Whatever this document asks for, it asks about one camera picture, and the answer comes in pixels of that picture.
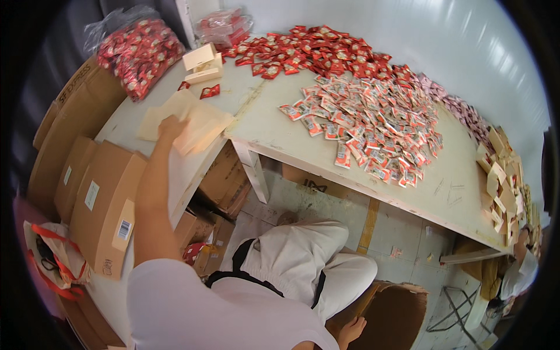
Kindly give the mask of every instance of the hand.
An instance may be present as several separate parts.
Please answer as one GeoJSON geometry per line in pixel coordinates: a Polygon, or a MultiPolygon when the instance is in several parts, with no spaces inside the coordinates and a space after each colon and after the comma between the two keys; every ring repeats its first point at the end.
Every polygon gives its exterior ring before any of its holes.
{"type": "Polygon", "coordinates": [[[352,321],[344,325],[338,336],[338,346],[340,346],[340,350],[346,350],[351,341],[358,339],[366,324],[367,321],[365,318],[354,317],[352,321]]]}
{"type": "Polygon", "coordinates": [[[189,119],[180,122],[175,114],[171,114],[161,121],[160,126],[157,128],[159,139],[173,142],[189,124],[189,119]]]}

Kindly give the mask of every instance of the table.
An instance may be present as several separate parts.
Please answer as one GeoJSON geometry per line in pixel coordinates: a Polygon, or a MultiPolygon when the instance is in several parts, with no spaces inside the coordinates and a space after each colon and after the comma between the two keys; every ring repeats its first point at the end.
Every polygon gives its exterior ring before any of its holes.
{"type": "Polygon", "coordinates": [[[512,252],[483,213],[480,192],[486,190],[486,174],[475,161],[476,144],[445,108],[438,106],[440,120],[435,127],[443,135],[443,150],[426,167],[417,188],[404,189],[375,179],[358,168],[354,159],[350,170],[335,166],[335,141],[322,135],[311,138],[302,123],[292,122],[277,109],[301,99],[300,88],[314,85],[314,76],[307,70],[280,74],[263,86],[251,107],[225,131],[262,202],[267,202],[269,194],[258,154],[414,213],[497,250],[494,254],[512,252]]]}
{"type": "MultiPolygon", "coordinates": [[[[211,87],[220,83],[221,94],[206,99],[206,101],[223,111],[236,115],[239,110],[250,104],[254,91],[258,91],[263,79],[252,77],[245,69],[234,68],[233,61],[229,62],[226,68],[227,79],[215,79],[193,85],[190,87],[191,92],[199,96],[204,87],[211,87]]],[[[132,102],[129,98],[125,99],[99,131],[95,141],[107,140],[131,151],[139,151],[149,157],[155,142],[137,139],[136,132],[148,107],[161,106],[177,91],[185,76],[185,67],[182,62],[179,62],[171,67],[155,84],[146,99],[140,102],[132,102]]],[[[204,174],[206,174],[226,141],[225,137],[217,137],[204,152],[194,155],[188,154],[186,157],[181,157],[174,148],[172,149],[169,155],[168,208],[173,228],[177,226],[204,174]]],[[[134,266],[133,245],[134,236],[125,254],[122,276],[119,281],[111,281],[93,273],[91,282],[86,286],[97,308],[125,343],[130,336],[126,311],[126,287],[128,275],[134,266]]]]}

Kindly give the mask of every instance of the white label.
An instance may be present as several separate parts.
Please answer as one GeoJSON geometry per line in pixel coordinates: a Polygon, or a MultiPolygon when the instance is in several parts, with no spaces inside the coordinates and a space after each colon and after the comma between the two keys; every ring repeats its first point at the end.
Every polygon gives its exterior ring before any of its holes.
{"type": "Polygon", "coordinates": [[[213,240],[214,240],[214,231],[212,230],[212,233],[210,233],[210,236],[206,240],[206,244],[212,244],[213,240]]]}
{"type": "Polygon", "coordinates": [[[68,169],[66,169],[66,175],[64,176],[64,186],[68,184],[68,178],[70,177],[71,173],[72,173],[72,168],[68,165],[68,169]]]}
{"type": "Polygon", "coordinates": [[[99,185],[97,185],[93,180],[91,180],[90,188],[87,190],[86,200],[86,207],[88,207],[91,211],[94,210],[95,198],[97,198],[97,192],[99,192],[99,185]]]}
{"type": "Polygon", "coordinates": [[[130,233],[130,227],[131,226],[132,225],[130,224],[130,222],[122,220],[121,223],[120,223],[118,237],[123,239],[123,240],[127,240],[128,234],[130,233]]]}

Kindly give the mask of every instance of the tiled floor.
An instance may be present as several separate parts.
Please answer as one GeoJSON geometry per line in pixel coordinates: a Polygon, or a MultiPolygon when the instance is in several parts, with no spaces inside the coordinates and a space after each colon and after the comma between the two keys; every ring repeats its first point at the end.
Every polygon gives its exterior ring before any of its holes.
{"type": "MultiPolygon", "coordinates": [[[[281,177],[276,171],[265,170],[270,191],[268,204],[261,203],[251,191],[248,202],[237,218],[237,225],[224,257],[222,269],[231,267],[231,257],[238,244],[244,238],[258,237],[276,225],[278,217],[285,211],[293,211],[303,218],[328,217],[341,221],[348,226],[349,238],[346,247],[356,250],[362,235],[367,216],[369,197],[351,192],[346,199],[316,192],[297,185],[281,177]]],[[[440,266],[440,255],[450,254],[456,233],[426,221],[396,207],[381,203],[377,221],[372,233],[367,254],[378,265],[376,279],[394,283],[409,282],[424,287],[428,292],[427,312],[421,330],[412,346],[412,350],[471,350],[475,346],[456,325],[445,332],[428,333],[426,328],[445,317],[451,308],[442,292],[444,285],[460,287],[471,294],[479,282],[462,272],[457,266],[440,266]],[[393,248],[402,250],[402,255],[392,257],[393,248]]],[[[460,293],[451,293],[456,305],[464,297],[460,293]]],[[[460,311],[466,313],[463,306],[460,311]]],[[[455,321],[450,317],[439,328],[455,321]]],[[[492,330],[497,319],[483,322],[492,330]]],[[[472,335],[479,342],[486,339],[487,332],[478,327],[472,335]]]]}

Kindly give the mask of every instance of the barcode label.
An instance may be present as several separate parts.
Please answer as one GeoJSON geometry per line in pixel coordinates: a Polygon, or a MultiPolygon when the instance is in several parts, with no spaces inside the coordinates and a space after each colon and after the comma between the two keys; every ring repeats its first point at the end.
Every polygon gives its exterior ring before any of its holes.
{"type": "Polygon", "coordinates": [[[64,186],[68,184],[68,178],[70,177],[71,173],[72,173],[72,168],[68,165],[68,169],[66,169],[66,174],[64,175],[64,186]]]}
{"type": "Polygon", "coordinates": [[[126,221],[123,220],[120,223],[118,236],[119,236],[119,238],[122,238],[123,240],[127,240],[129,233],[130,233],[130,222],[126,222],[126,221]]]}

